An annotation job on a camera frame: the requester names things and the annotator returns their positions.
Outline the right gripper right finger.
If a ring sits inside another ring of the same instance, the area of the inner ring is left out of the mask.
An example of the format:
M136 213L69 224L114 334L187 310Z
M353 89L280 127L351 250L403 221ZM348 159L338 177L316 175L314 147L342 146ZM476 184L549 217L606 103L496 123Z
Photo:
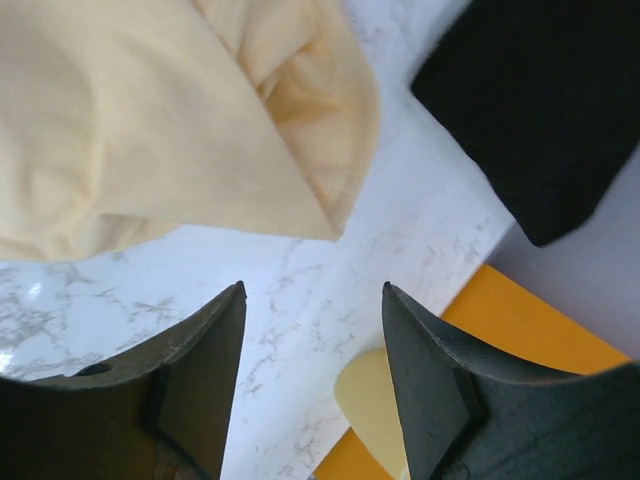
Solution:
M385 284L382 321L413 479L635 479L639 365L578 375L499 350Z

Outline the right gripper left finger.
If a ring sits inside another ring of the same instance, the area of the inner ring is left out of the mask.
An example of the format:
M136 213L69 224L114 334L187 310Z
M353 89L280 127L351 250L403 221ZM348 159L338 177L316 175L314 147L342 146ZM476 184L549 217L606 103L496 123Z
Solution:
M5 479L217 479L246 315L235 283L77 374L1 381Z

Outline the cream yellow t shirt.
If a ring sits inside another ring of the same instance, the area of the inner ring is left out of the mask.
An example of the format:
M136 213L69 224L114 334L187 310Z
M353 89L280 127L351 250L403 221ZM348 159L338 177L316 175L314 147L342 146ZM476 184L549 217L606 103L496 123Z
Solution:
M5 1L1 256L183 225L337 239L379 128L338 1Z

